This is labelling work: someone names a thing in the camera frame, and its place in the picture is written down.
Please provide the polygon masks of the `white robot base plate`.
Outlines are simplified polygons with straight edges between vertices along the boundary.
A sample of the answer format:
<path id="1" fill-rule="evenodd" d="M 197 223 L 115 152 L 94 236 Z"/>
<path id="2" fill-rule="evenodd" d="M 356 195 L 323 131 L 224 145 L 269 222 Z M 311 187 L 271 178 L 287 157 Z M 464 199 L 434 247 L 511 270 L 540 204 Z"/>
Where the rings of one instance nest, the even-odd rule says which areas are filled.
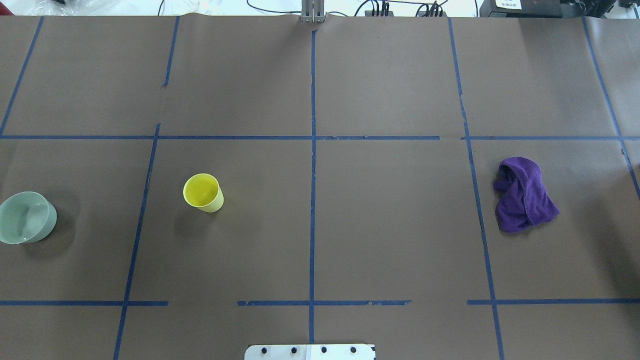
<path id="1" fill-rule="evenodd" d="M 247 347 L 245 360 L 375 360 L 373 344 L 255 344 Z"/>

